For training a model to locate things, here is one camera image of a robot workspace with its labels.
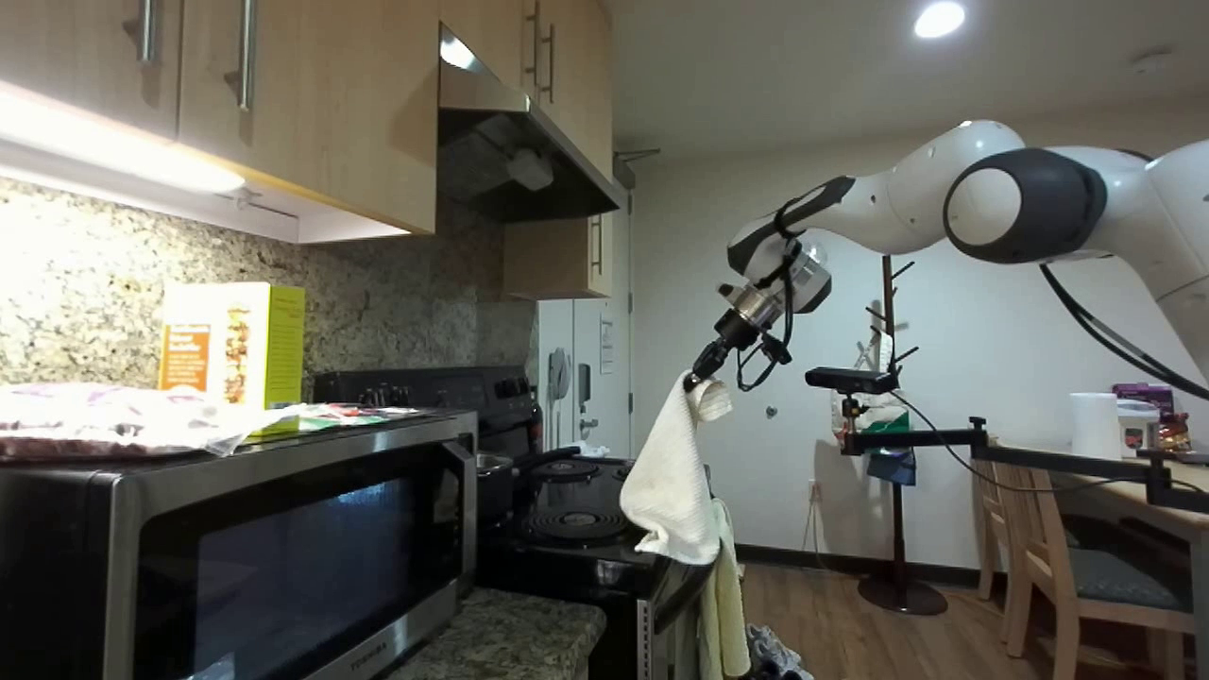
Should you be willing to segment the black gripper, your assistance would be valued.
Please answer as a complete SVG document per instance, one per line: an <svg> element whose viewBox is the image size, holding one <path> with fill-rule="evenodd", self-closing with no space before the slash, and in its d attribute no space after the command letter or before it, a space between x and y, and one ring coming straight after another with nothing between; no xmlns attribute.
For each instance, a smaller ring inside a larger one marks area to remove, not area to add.
<svg viewBox="0 0 1209 680"><path fill-rule="evenodd" d="M812 314L830 293L829 269L778 231L733 240L724 259L742 284L723 292L728 309L715 326L719 340L695 356L685 387L715 376L728 351L752 346L773 321Z"/></svg>

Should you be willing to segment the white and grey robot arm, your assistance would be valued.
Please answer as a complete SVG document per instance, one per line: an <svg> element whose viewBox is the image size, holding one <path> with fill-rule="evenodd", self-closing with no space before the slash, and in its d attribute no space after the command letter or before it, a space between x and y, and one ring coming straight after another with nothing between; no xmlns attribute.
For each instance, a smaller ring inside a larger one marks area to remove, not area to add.
<svg viewBox="0 0 1209 680"><path fill-rule="evenodd" d="M1000 122L961 122L897 166L829 176L778 204L724 250L742 284L689 369L705 381L778 316L816 309L830 277L801 250L806 231L841 235L871 253L951 240L991 264L1065 255L1126 259L1177 345L1209 366L1209 142L1155 158L1117 146L1028 146Z"/></svg>

